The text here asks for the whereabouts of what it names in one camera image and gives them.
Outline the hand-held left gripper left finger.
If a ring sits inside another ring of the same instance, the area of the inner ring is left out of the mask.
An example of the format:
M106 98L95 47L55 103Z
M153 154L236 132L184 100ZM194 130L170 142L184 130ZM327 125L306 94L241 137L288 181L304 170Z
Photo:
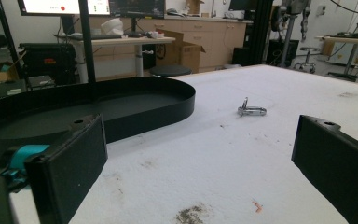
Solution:
M24 161L41 224L68 224L107 161L103 116L74 121L47 149Z

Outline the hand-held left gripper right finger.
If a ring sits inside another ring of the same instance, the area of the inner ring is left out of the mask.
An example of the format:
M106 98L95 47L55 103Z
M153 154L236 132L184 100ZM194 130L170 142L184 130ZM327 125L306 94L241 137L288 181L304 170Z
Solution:
M334 122L299 117L292 162L349 224L358 224L358 141Z

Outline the black oval tray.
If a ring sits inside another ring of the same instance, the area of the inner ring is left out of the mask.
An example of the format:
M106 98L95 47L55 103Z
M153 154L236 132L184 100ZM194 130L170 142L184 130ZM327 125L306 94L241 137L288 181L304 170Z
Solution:
M46 145L71 123L103 117L105 139L115 142L188 118L196 90L164 77L130 77L27 91L0 99L0 157L10 147Z

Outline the silver metal clip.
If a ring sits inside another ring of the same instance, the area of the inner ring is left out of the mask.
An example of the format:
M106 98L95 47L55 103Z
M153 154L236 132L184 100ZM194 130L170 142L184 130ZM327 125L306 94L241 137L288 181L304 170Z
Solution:
M264 107L248 106L248 98L245 98L242 105L238 107L237 113L242 116L265 116L267 109Z

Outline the rolling metal stool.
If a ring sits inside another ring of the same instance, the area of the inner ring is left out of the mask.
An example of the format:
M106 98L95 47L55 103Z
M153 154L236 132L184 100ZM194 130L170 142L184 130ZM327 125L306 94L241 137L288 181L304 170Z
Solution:
M306 59L304 62L298 62L295 63L295 65L293 66L294 69L296 70L300 70L300 71L304 71L306 67L309 68L309 72L311 74L314 74L316 71L316 64L315 63L311 63L310 62L310 53L312 51L318 51L318 48L314 48L314 47L301 47L300 48L301 51L306 51Z

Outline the black equipment case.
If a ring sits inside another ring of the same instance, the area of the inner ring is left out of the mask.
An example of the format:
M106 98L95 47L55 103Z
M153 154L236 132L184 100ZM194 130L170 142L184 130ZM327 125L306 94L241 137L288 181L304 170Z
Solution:
M20 43L26 77L50 76L58 85L73 84L76 52L67 43Z

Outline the black metal stand pole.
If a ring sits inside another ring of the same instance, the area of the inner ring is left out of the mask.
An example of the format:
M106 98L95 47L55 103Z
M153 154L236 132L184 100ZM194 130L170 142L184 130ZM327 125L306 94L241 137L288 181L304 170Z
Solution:
M78 0L80 20L83 33L83 47L85 50L85 61L88 72L88 83L95 83L95 69L92 53L91 33L90 33L90 18L88 10L88 0Z

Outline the round black stool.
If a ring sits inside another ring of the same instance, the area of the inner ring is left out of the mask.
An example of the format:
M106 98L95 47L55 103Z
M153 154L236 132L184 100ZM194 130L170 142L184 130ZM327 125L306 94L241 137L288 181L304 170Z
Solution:
M182 65L159 65L151 68L149 72L156 77L177 77L190 75L192 70Z

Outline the white height-adjustable desk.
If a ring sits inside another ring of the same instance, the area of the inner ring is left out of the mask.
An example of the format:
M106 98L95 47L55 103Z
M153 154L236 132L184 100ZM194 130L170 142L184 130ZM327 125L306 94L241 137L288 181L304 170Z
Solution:
M58 35L59 39L69 40L76 51L77 71L81 83L88 83L90 80L95 81L96 75L94 72L88 70L89 65L93 65L93 51L86 51L86 45L89 44L91 48L94 46L102 47L116 47L116 46L134 46L135 52L135 72L137 77L144 75L143 69L143 51L142 45L157 45L172 43L174 37L162 38L148 38L142 37L125 37L124 35L93 35L89 42L86 41L83 35Z

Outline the black metal shelf rack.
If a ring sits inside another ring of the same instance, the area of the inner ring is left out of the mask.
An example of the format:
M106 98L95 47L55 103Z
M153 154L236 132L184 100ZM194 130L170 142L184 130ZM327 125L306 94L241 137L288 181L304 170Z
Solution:
M0 24L3 29L3 33L0 34L0 48L6 47L9 51L10 57L13 61L13 65L16 68L16 72L19 78L24 78L24 74L20 65L20 57L16 51L14 41L9 29L6 13L4 11L2 0L0 0Z

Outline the open cardboard box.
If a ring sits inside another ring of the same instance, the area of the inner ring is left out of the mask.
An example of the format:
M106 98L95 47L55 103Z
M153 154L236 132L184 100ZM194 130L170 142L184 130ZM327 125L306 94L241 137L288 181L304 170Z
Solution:
M159 34L172 37L174 41L156 45L156 65L182 65L193 73L200 70L200 55L205 52L201 45L185 42L184 34L157 29Z

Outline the white computer monitor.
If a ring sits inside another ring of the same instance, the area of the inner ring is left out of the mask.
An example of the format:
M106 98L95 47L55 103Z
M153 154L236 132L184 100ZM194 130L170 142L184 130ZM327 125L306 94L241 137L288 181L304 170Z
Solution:
M17 0L22 15L79 15L80 0ZM85 0L90 15L109 15L109 0Z

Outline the wooden cabinet row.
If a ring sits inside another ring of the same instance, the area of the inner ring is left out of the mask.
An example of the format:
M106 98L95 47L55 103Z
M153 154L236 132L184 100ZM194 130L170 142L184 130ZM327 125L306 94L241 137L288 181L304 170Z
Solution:
M246 28L244 21L174 16L162 20L141 19L138 24L145 32L163 29L183 33L185 42L203 46L205 52L200 55L199 72L212 71L231 63L233 50L243 44ZM156 60L156 45L152 46L155 47L153 59ZM136 75L134 46L94 46L92 51L96 77ZM145 57L143 53L144 74L147 70Z

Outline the dark computer monitor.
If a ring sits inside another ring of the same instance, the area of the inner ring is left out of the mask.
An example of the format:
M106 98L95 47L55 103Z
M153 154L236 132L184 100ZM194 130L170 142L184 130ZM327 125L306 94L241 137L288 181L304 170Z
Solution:
M109 0L110 13L122 18L163 18L165 0Z

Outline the black metal frame column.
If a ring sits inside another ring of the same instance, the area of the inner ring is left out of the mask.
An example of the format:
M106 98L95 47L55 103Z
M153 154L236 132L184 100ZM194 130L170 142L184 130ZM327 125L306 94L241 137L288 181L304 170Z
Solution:
M262 63L272 3L273 0L257 0L250 38L250 65Z

